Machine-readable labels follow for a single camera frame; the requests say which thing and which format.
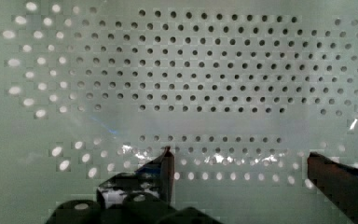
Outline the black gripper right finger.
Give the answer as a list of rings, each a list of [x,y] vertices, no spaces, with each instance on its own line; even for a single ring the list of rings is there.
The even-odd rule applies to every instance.
[[[307,176],[342,213],[358,224],[358,168],[311,152],[307,158]]]

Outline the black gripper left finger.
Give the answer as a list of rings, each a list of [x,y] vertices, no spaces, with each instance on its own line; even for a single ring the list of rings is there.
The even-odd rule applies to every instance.
[[[170,147],[131,173],[119,173],[96,189],[100,205],[122,204],[128,195],[145,192],[169,203],[172,199],[174,155]]]

